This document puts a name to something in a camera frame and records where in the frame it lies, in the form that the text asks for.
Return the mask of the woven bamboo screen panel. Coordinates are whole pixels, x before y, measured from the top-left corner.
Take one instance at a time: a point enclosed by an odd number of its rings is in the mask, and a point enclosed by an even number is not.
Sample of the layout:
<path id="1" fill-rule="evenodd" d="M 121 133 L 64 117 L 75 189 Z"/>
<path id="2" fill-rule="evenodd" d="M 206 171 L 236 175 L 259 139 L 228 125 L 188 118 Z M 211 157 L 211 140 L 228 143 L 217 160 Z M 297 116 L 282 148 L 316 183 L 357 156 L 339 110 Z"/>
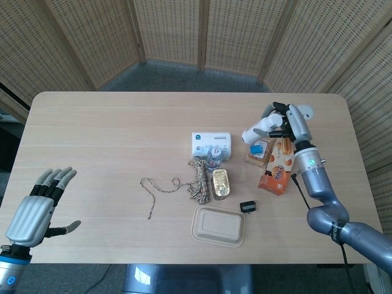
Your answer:
<path id="1" fill-rule="evenodd" d="M 0 108 L 25 123 L 44 91 L 93 91 L 41 0 L 0 0 Z"/>
<path id="2" fill-rule="evenodd" d="M 130 0 L 145 60 L 205 69 L 205 21 L 209 0 Z"/>
<path id="3" fill-rule="evenodd" d="M 292 0 L 209 0 L 205 66 L 257 76 Z"/>
<path id="4" fill-rule="evenodd" d="M 95 88 L 140 62 L 126 0 L 45 0 Z"/>
<path id="5" fill-rule="evenodd" d="M 336 93 L 349 107 L 382 230 L 392 236 L 392 33 L 355 65 Z"/>
<path id="6" fill-rule="evenodd" d="M 392 0 L 299 0 L 265 84 L 321 92 L 392 9 Z"/>

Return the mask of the clear cookie pack blue label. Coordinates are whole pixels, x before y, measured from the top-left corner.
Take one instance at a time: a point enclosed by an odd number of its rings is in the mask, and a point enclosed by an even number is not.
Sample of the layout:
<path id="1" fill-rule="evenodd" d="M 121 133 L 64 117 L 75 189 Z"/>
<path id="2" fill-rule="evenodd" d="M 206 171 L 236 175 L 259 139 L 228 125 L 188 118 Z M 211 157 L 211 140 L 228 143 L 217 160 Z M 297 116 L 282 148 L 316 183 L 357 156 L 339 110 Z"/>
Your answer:
<path id="1" fill-rule="evenodd" d="M 273 150 L 275 139 L 264 138 L 247 148 L 244 161 L 258 167 L 266 167 Z"/>

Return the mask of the white tissue pack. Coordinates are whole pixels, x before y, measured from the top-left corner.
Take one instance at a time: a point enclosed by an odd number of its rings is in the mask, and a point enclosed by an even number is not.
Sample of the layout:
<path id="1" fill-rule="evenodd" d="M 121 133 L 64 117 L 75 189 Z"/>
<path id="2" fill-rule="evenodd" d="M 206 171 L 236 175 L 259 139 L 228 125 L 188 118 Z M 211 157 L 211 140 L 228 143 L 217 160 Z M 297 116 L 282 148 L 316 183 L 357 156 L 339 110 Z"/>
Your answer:
<path id="1" fill-rule="evenodd" d="M 206 157 L 213 147 L 222 150 L 223 161 L 232 155 L 232 136 L 228 132 L 192 132 L 192 157 Z"/>

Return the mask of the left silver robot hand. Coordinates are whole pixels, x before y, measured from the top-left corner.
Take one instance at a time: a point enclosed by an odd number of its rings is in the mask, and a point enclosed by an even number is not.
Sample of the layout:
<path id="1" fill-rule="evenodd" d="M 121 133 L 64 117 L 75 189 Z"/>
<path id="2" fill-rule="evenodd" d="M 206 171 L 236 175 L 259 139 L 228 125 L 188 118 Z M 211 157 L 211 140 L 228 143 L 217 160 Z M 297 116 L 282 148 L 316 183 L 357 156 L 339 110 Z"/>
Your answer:
<path id="1" fill-rule="evenodd" d="M 6 231 L 11 244 L 36 247 L 44 238 L 66 235 L 76 230 L 80 220 L 64 227 L 50 227 L 53 213 L 77 171 L 72 167 L 48 169 L 40 175 L 30 194 L 20 203 Z"/>

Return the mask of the small clear water bottle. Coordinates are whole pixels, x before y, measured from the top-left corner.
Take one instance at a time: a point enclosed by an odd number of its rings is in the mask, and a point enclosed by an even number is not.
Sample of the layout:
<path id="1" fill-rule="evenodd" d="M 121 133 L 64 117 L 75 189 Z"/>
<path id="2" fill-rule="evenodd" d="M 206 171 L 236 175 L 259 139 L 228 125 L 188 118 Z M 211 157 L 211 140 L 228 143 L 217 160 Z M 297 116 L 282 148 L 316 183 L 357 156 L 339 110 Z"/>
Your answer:
<path id="1" fill-rule="evenodd" d="M 218 169 L 222 163 L 222 149 L 218 146 L 212 147 L 208 151 L 206 167 L 209 171 Z"/>

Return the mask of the gold rectangular tin can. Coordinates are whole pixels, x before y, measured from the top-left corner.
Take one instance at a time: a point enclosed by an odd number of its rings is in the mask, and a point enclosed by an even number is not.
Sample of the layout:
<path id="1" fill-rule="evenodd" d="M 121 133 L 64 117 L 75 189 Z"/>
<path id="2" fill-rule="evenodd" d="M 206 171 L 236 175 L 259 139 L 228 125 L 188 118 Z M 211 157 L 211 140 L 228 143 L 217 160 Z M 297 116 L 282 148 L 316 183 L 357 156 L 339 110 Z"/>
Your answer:
<path id="1" fill-rule="evenodd" d="M 215 169 L 212 173 L 211 187 L 215 200 L 224 200 L 230 193 L 230 184 L 226 169 Z"/>

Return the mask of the white plastic bottle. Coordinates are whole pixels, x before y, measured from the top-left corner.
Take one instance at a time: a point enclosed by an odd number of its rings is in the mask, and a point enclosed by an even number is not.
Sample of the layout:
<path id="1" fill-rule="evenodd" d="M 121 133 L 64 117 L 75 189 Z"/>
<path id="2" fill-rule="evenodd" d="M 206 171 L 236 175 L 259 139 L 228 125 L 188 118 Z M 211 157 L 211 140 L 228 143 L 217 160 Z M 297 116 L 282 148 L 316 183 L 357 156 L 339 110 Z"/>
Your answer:
<path id="1" fill-rule="evenodd" d="M 252 127 L 248 128 L 242 133 L 242 140 L 246 144 L 253 145 L 255 142 L 259 141 L 261 138 L 268 137 L 268 134 L 277 128 L 279 128 L 283 123 L 282 116 L 277 113 L 272 113 L 267 117 L 262 118 L 258 123 L 254 124 Z"/>

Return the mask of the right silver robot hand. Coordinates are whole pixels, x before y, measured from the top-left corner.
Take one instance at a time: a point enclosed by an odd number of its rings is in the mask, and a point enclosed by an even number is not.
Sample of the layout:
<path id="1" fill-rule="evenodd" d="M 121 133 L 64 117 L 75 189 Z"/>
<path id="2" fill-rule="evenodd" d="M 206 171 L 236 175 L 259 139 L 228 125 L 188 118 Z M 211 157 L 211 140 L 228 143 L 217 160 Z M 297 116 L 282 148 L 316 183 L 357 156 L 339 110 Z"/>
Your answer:
<path id="1" fill-rule="evenodd" d="M 278 130 L 269 132 L 255 129 L 258 135 L 269 138 L 289 138 L 294 145 L 302 144 L 302 142 L 311 143 L 311 132 L 303 114 L 296 105 L 273 102 L 266 107 L 262 118 L 266 118 L 270 114 L 279 114 L 283 119 L 283 124 L 278 127 Z"/>

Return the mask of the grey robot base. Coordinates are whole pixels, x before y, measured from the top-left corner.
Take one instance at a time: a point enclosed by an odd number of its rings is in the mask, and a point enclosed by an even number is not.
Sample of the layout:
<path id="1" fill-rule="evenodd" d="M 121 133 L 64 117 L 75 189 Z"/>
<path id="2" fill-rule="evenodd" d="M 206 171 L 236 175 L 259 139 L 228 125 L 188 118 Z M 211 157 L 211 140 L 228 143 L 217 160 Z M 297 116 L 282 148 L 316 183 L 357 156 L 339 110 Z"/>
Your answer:
<path id="1" fill-rule="evenodd" d="M 122 294 L 254 294 L 252 267 L 129 264 Z"/>

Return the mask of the dark furniture piece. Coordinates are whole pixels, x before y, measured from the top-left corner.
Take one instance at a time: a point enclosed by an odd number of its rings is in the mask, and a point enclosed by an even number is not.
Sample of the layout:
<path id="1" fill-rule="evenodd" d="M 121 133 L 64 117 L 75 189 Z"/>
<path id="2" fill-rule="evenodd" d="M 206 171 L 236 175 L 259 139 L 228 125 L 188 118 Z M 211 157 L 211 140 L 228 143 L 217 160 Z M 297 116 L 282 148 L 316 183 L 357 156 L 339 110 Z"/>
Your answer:
<path id="1" fill-rule="evenodd" d="M 25 126 L 0 109 L 0 172 L 11 172 Z"/>

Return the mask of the small black clip device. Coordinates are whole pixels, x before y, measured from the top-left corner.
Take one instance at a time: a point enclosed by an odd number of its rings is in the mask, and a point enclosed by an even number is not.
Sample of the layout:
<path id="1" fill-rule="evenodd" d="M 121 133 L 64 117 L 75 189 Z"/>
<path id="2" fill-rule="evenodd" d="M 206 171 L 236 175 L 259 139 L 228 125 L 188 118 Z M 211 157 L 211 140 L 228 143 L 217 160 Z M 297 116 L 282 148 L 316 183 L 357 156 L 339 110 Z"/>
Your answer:
<path id="1" fill-rule="evenodd" d="M 254 200 L 241 202 L 239 204 L 240 211 L 244 214 L 252 213 L 256 210 L 256 202 Z"/>

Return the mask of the orange biscuit box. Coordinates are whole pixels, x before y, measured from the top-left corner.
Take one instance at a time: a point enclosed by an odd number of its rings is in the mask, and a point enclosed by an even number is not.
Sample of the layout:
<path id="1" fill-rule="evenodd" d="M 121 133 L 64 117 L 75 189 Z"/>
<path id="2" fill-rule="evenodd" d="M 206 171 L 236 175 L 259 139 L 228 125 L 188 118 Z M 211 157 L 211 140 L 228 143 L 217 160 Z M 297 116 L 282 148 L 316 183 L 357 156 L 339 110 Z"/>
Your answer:
<path id="1" fill-rule="evenodd" d="M 288 185 L 294 160 L 294 147 L 290 139 L 277 138 L 258 188 L 282 195 Z"/>

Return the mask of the beige paper food tray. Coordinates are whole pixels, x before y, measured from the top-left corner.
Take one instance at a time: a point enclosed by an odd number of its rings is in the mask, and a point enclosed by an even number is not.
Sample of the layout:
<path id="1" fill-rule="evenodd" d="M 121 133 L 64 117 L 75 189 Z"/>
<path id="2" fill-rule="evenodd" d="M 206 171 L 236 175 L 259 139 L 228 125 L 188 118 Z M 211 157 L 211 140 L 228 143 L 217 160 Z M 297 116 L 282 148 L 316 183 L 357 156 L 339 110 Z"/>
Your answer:
<path id="1" fill-rule="evenodd" d="M 243 213 L 217 206 L 199 206 L 194 211 L 191 235 L 200 242 L 237 248 L 245 231 Z"/>

